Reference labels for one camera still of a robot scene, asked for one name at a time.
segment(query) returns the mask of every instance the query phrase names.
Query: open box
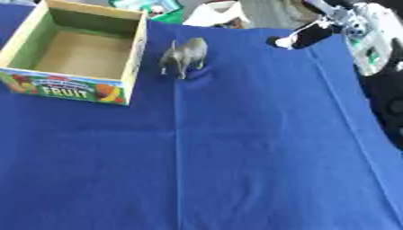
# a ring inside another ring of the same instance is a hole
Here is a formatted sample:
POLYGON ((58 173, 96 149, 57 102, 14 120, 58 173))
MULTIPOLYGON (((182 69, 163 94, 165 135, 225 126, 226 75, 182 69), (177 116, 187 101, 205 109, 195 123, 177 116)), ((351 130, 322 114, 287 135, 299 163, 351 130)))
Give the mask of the open box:
POLYGON ((147 13, 42 0, 0 52, 0 79, 18 93, 130 103, 147 13))

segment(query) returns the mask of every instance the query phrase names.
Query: white robot part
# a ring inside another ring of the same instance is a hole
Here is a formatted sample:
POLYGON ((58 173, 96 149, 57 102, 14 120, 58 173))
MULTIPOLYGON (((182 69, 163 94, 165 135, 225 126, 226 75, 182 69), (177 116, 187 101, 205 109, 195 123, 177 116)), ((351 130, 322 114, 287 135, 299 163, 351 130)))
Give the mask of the white robot part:
POLYGON ((358 27, 365 27, 365 36, 354 38, 349 34, 351 26, 356 24, 351 20, 350 29, 346 26, 344 30, 345 42, 360 74, 375 75, 389 63, 392 41, 403 44, 403 25, 393 11, 379 4, 357 4, 354 11, 367 23, 367 26, 363 20, 358 23, 358 27))

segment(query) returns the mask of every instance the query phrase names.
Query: gray floor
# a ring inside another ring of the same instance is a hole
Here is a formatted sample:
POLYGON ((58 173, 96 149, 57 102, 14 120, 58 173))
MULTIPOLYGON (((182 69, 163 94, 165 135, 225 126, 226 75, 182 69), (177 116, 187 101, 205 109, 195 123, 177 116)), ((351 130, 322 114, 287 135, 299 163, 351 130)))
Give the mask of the gray floor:
MULTIPOLYGON (((108 5, 108 0, 71 0, 86 4, 108 5)), ((189 16, 197 5, 206 2, 203 0, 178 0, 184 6, 184 17, 189 16)), ((300 0, 240 0, 245 13, 253 22, 248 27, 257 28, 287 28, 293 29, 305 22, 298 22, 290 17, 291 14, 300 15, 295 11, 292 3, 300 0)))

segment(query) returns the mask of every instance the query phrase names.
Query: blue fabric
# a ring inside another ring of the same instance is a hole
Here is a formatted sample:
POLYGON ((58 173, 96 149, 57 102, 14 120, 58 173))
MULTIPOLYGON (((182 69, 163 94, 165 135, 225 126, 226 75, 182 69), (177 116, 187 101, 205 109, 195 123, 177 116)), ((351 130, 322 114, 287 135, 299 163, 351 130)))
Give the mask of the blue fabric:
MULTIPOLYGON (((27 11, 0 6, 0 38, 27 11)), ((129 107, 0 86, 0 229, 403 229, 403 165, 340 37, 149 22, 129 107), (207 66, 162 76, 172 39, 204 37, 207 66)))

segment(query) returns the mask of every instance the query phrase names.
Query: white object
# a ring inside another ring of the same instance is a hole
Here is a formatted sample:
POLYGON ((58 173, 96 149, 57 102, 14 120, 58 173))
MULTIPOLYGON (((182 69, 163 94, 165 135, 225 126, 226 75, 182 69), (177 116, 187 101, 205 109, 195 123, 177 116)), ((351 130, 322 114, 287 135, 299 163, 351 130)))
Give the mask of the white object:
POLYGON ((240 2, 225 1, 219 3, 201 4, 184 22, 184 25, 209 27, 215 24, 223 24, 240 18, 241 21, 250 23, 242 10, 240 2))

